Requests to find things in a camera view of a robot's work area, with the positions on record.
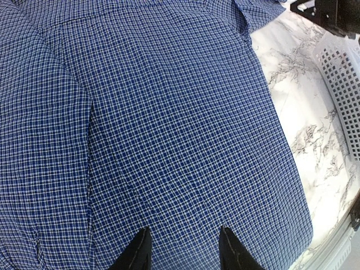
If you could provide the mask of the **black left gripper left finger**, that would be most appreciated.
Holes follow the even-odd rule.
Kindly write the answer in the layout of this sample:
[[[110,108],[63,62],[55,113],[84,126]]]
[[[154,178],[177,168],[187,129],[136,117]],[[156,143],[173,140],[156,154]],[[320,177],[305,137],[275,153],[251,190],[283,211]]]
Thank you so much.
[[[109,267],[109,270],[151,269],[152,237],[149,227],[141,228]]]

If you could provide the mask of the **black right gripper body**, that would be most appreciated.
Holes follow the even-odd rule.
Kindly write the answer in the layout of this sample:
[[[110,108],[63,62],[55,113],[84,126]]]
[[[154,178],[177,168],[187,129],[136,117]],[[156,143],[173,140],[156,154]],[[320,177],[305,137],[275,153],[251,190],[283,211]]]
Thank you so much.
[[[298,0],[290,11],[338,37],[355,38],[359,34],[359,1]]]

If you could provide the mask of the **blue checked long sleeve shirt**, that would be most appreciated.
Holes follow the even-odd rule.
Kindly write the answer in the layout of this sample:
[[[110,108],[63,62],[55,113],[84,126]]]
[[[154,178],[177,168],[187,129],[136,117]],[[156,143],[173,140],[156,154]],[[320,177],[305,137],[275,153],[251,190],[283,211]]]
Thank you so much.
[[[265,269],[313,227],[250,34],[283,1],[2,1],[1,268]]]

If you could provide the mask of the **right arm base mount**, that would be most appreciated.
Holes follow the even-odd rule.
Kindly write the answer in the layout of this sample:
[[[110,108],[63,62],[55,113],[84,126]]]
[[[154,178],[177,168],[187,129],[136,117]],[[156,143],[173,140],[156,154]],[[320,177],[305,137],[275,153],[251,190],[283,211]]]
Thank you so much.
[[[359,229],[359,206],[356,206],[351,209],[350,211],[350,219],[351,219],[351,227],[354,229],[354,231],[358,231]]]

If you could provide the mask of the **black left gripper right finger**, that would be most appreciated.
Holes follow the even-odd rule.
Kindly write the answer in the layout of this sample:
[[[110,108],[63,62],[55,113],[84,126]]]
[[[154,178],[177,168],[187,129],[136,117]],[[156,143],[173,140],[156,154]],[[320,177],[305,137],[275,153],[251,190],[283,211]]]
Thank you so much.
[[[233,231],[221,226],[219,233],[220,268],[227,270],[263,270]]]

